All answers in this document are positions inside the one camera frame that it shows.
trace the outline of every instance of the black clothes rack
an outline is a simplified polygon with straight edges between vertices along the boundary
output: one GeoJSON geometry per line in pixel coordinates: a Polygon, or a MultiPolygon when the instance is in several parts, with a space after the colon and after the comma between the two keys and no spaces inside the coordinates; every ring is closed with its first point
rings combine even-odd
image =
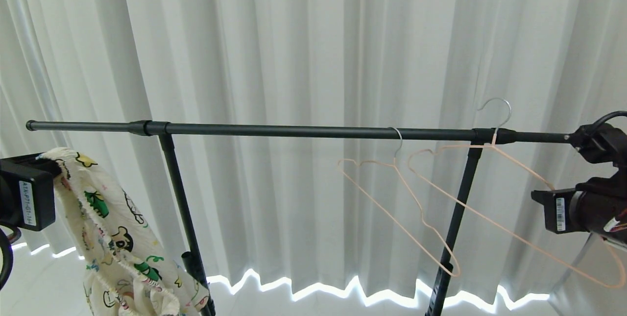
{"type": "MultiPolygon", "coordinates": [[[[474,128],[472,130],[439,130],[416,128],[364,128],[364,127],[329,127],[329,126],[265,126],[265,125],[235,125],[235,124],[182,124],[171,122],[153,122],[142,120],[138,122],[37,122],[30,120],[26,123],[30,131],[60,130],[60,131],[103,131],[127,132],[141,136],[158,136],[166,158],[166,165],[170,173],[170,180],[176,202],[181,213],[181,220],[185,229],[190,251],[182,254],[186,269],[204,286],[208,287],[206,274],[202,265],[198,241],[194,231],[190,208],[188,207],[181,172],[176,160],[172,135],[223,135],[223,136],[261,136],[261,137],[310,137],[310,138],[370,138],[370,139],[399,139],[403,140],[448,140],[466,141],[473,145],[488,144],[492,141],[494,128],[474,128]]],[[[543,144],[566,144],[569,134],[566,133],[538,133],[518,132],[499,128],[497,144],[512,144],[513,142],[534,142],[543,144]]],[[[470,187],[472,186],[477,164],[481,158],[482,148],[470,148],[466,167],[459,186],[458,200],[467,202],[470,187]]],[[[451,223],[446,235],[446,244],[453,249],[459,225],[464,214],[464,207],[455,205],[451,223]]],[[[450,263],[451,256],[446,249],[441,255],[441,263],[449,271],[453,270],[450,263]]],[[[437,271],[429,309],[425,316],[440,316],[451,276],[441,267],[437,271]]],[[[215,315],[213,301],[210,300],[202,310],[203,316],[215,315]]]]}

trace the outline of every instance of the garment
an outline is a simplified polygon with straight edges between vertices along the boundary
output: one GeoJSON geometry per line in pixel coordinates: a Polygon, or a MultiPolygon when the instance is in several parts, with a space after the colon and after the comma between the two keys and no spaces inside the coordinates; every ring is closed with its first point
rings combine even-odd
{"type": "Polygon", "coordinates": [[[209,291],[166,253],[127,193],[91,158],[69,148],[40,157],[57,162],[55,195],[76,249],[95,316],[195,316],[209,291]]]}

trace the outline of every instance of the wire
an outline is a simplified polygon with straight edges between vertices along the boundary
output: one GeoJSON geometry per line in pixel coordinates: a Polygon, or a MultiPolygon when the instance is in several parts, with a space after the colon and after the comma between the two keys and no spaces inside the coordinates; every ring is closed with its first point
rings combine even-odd
{"type": "Polygon", "coordinates": [[[612,113],[603,115],[597,121],[593,122],[593,124],[591,124],[588,129],[586,129],[587,134],[593,135],[593,133],[595,133],[596,130],[598,130],[602,124],[605,124],[607,120],[611,118],[615,118],[615,117],[627,117],[627,111],[625,110],[613,111],[612,113]]]}
{"type": "MultiPolygon", "coordinates": [[[[0,226],[6,226],[13,231],[13,238],[15,236],[21,236],[20,230],[13,226],[7,226],[1,223],[0,226]]],[[[0,270],[0,290],[4,288],[11,271],[13,270],[13,249],[11,248],[11,240],[4,234],[4,231],[0,229],[0,250],[2,250],[2,270],[0,270]]]]}

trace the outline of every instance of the wire hanger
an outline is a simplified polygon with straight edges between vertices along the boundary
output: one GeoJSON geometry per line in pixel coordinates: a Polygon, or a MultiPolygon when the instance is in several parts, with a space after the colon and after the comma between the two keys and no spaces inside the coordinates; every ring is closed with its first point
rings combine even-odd
{"type": "Polygon", "coordinates": [[[541,249],[540,247],[537,247],[536,245],[534,245],[533,243],[525,240],[524,238],[520,237],[519,235],[515,234],[513,231],[507,229],[506,227],[503,227],[502,225],[500,225],[499,223],[495,222],[494,220],[486,217],[485,215],[483,215],[482,213],[480,213],[479,211],[473,209],[472,207],[468,206],[467,204],[465,204],[464,202],[461,202],[460,200],[457,200],[456,197],[454,197],[453,195],[447,193],[446,191],[444,191],[443,189],[441,189],[439,186],[437,186],[436,184],[433,184],[433,182],[431,182],[429,179],[425,178],[424,176],[422,176],[421,174],[417,173],[417,171],[415,171],[414,168],[412,168],[411,166],[411,160],[415,155],[418,155],[420,153],[431,153],[432,155],[439,155],[441,154],[444,150],[450,149],[450,148],[486,148],[486,149],[490,149],[495,151],[496,153],[500,154],[502,157],[507,158],[508,160],[510,160],[511,162],[514,162],[517,166],[522,167],[523,169],[525,169],[526,171],[528,171],[528,173],[530,173],[532,176],[534,176],[535,178],[538,178],[540,181],[544,182],[544,184],[546,184],[546,186],[548,186],[552,191],[555,190],[555,187],[553,186],[553,184],[551,184],[551,182],[547,181],[545,178],[543,178],[542,176],[540,176],[538,173],[536,173],[535,171],[531,170],[529,167],[525,166],[524,164],[522,164],[519,160],[517,160],[516,158],[513,158],[512,156],[510,156],[509,154],[505,153],[504,151],[502,151],[500,148],[496,147],[496,141],[497,141],[497,133],[499,132],[499,128],[501,126],[503,126],[504,124],[506,124],[506,122],[508,122],[511,118],[511,104],[506,101],[503,98],[499,98],[499,97],[495,97],[492,99],[489,99],[487,102],[485,102],[485,104],[483,104],[483,106],[479,109],[477,109],[477,111],[482,110],[486,104],[488,104],[488,102],[495,100],[495,99],[499,99],[501,101],[503,101],[508,107],[509,107],[509,115],[506,119],[506,121],[504,121],[502,124],[500,124],[499,126],[497,126],[497,128],[495,128],[494,131],[494,135],[492,136],[492,142],[490,144],[487,145],[450,145],[450,146],[442,146],[440,149],[438,149],[437,151],[432,151],[430,149],[425,149],[425,150],[420,150],[417,151],[415,153],[412,153],[407,160],[407,165],[409,167],[409,169],[419,178],[421,178],[422,180],[426,181],[428,184],[430,184],[432,187],[434,187],[435,189],[437,189],[438,191],[440,191],[441,193],[445,194],[448,198],[450,198],[451,200],[454,200],[457,204],[462,205],[463,207],[465,207],[466,209],[468,209],[469,211],[471,211],[474,214],[477,214],[477,216],[483,218],[484,220],[487,220],[489,223],[492,223],[494,226],[496,226],[499,229],[502,229],[503,231],[505,231],[506,233],[510,234],[511,236],[513,236],[514,238],[516,238],[517,240],[520,240],[521,242],[525,243],[526,245],[530,246],[531,248],[535,249],[535,251],[538,251],[539,253],[542,253],[546,256],[548,256],[549,258],[552,258],[553,260],[555,260],[556,262],[564,265],[565,267],[568,267],[569,269],[573,270],[574,272],[576,272],[577,274],[580,274],[581,276],[584,276],[585,278],[591,280],[594,283],[597,283],[599,285],[602,285],[603,287],[607,287],[607,288],[612,288],[612,289],[618,289],[621,288],[625,285],[625,282],[627,280],[627,276],[625,274],[625,266],[623,265],[623,262],[621,262],[620,258],[618,257],[618,255],[616,254],[616,251],[614,250],[614,248],[608,244],[604,244],[605,247],[607,248],[607,250],[609,251],[609,253],[612,255],[612,257],[614,258],[617,266],[618,266],[618,270],[620,272],[620,281],[618,284],[616,285],[609,285],[607,283],[601,282],[600,280],[594,278],[593,276],[585,273],[584,271],[581,271],[580,269],[578,269],[577,267],[574,267],[572,265],[570,265],[569,263],[561,260],[560,258],[557,258],[555,256],[553,256],[551,253],[545,251],[544,249],[541,249]]]}
{"type": "Polygon", "coordinates": [[[401,147],[403,147],[403,135],[401,135],[401,131],[398,130],[398,128],[393,128],[390,127],[392,130],[396,131],[396,133],[398,133],[398,137],[401,140],[398,148],[396,149],[395,153],[394,153],[394,159],[392,164],[388,164],[388,163],[383,163],[383,162],[379,162],[377,160],[363,160],[362,162],[356,162],[354,159],[350,159],[350,158],[343,158],[340,159],[338,161],[338,169],[339,171],[341,171],[341,173],[347,178],[349,179],[355,186],[357,186],[357,188],[359,189],[359,191],[361,191],[364,195],[366,195],[371,201],[372,203],[374,203],[377,207],[379,207],[379,209],[381,209],[381,211],[383,211],[383,213],[385,213],[388,217],[390,217],[390,219],[392,219],[392,221],[402,230],[405,232],[405,234],[407,234],[407,236],[409,236],[409,238],[414,241],[414,243],[416,243],[416,245],[418,247],[420,247],[421,250],[423,250],[435,263],[437,263],[437,266],[441,267],[442,270],[446,271],[446,273],[450,274],[451,276],[457,277],[461,275],[461,266],[459,266],[459,262],[457,262],[457,258],[455,257],[455,254],[453,254],[453,251],[450,249],[450,247],[446,244],[445,239],[442,237],[442,235],[437,231],[437,229],[435,229],[434,227],[430,226],[427,222],[425,222],[425,213],[424,213],[424,209],[423,206],[420,204],[420,201],[418,200],[418,198],[416,197],[416,195],[414,194],[414,191],[412,191],[412,189],[410,188],[410,186],[407,184],[407,181],[405,180],[405,178],[403,177],[403,174],[401,174],[401,171],[398,169],[398,167],[396,166],[396,155],[398,155],[398,152],[401,150],[401,147]],[[407,189],[407,191],[410,192],[410,195],[412,198],[414,198],[414,201],[416,202],[416,204],[418,205],[418,208],[420,210],[420,220],[422,221],[422,223],[428,227],[429,229],[433,230],[437,237],[441,240],[441,242],[444,244],[445,249],[448,251],[448,253],[451,254],[451,258],[453,259],[453,262],[455,262],[455,267],[453,270],[457,270],[456,273],[452,273],[450,272],[444,265],[441,264],[441,262],[439,261],[438,258],[436,258],[435,256],[433,256],[418,240],[417,238],[414,237],[414,235],[412,235],[408,229],[406,229],[396,218],[394,218],[394,216],[392,215],[392,213],[390,213],[387,209],[383,208],[383,206],[374,198],[372,197],[372,195],[370,195],[365,189],[363,189],[363,187],[361,187],[355,180],[354,178],[352,178],[340,165],[343,162],[351,162],[352,164],[355,165],[356,168],[359,168],[361,166],[363,166],[363,164],[376,164],[379,166],[385,166],[385,167],[391,167],[394,168],[394,171],[396,172],[396,175],[398,175],[398,177],[401,179],[401,182],[403,183],[403,186],[405,186],[405,188],[407,189]]]}

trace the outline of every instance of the hanger hook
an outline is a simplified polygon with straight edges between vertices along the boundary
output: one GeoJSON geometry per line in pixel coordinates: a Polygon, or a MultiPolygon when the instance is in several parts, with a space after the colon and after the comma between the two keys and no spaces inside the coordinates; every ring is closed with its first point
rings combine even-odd
{"type": "Polygon", "coordinates": [[[510,104],[510,102],[508,102],[507,100],[505,100],[505,99],[503,99],[501,97],[490,98],[481,106],[481,108],[477,109],[477,111],[483,110],[483,108],[485,108],[485,106],[488,105],[489,102],[491,102],[491,101],[493,101],[495,99],[498,99],[498,100],[504,102],[505,104],[507,104],[507,107],[509,108],[509,113],[507,114],[506,121],[502,122],[499,126],[496,127],[496,130],[499,130],[499,128],[501,128],[504,124],[507,124],[507,122],[511,118],[511,104],[510,104]]]}
{"type": "Polygon", "coordinates": [[[401,131],[398,130],[398,128],[395,127],[390,127],[390,129],[396,131],[396,133],[398,133],[398,138],[401,139],[401,144],[398,146],[398,148],[396,149],[396,151],[394,152],[394,158],[396,159],[396,154],[398,154],[398,151],[401,150],[401,147],[403,146],[403,135],[401,135],[401,131]]]}

